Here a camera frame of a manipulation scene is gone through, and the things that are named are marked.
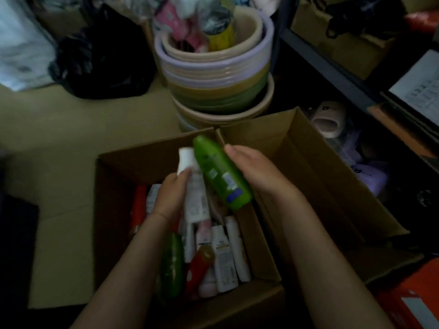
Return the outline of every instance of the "blue label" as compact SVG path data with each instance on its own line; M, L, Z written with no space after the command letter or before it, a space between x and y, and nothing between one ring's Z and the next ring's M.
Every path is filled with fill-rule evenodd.
M244 194L241 188L236 188L233 192L231 192L229 195L227 195L226 201L228 203L232 203L235 199L237 199L239 196Z

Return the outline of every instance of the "white plastic bag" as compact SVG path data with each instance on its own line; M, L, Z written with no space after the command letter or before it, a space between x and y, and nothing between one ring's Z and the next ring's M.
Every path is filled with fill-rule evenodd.
M50 84L54 58L53 40L26 1L0 0L0 83L12 91Z

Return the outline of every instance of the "open cardboard box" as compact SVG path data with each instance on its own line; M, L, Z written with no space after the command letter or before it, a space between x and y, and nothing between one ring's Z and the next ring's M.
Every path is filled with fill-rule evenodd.
M407 231L374 198L296 108L233 125L186 133L102 154L96 161L94 203L95 287L103 282L128 244L129 213L137 184L153 184L177 170L178 149L204 134L218 143L251 146L267 155L305 194L333 240L364 282L422 258L374 245ZM294 265L276 206L255 193L260 222L281 269L295 279ZM285 292L254 207L236 213L249 257L252 281L215 298L173 310L155 322L161 328L260 327L285 312ZM295 316L302 315L294 308Z
M130 210L138 184L161 182L177 171L178 149L203 134L217 141L213 128L102 154L96 161L94 273L99 287L128 244ZM235 213L247 250L251 282L167 313L151 311L147 321L160 328L235 328L260 326L284 313L280 276L251 204Z
M224 143L260 150L294 183L313 206L359 277L369 283L422 254L382 248L392 236L407 234L351 168L325 142L299 108L223 126ZM297 287L294 265L271 197L255 192L262 226L275 243L284 283Z

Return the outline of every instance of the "person's right hand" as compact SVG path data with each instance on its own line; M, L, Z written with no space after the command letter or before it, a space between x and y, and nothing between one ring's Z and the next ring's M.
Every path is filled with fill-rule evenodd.
M292 183L260 151L246 146L227 144L224 151L257 190L274 195Z

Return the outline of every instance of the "person's left hand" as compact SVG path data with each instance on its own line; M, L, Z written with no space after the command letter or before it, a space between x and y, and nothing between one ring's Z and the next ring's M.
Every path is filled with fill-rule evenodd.
M176 173L169 174L158 190L157 199L151 214L158 214L172 221L183 206L186 196L187 181L191 174L190 167Z

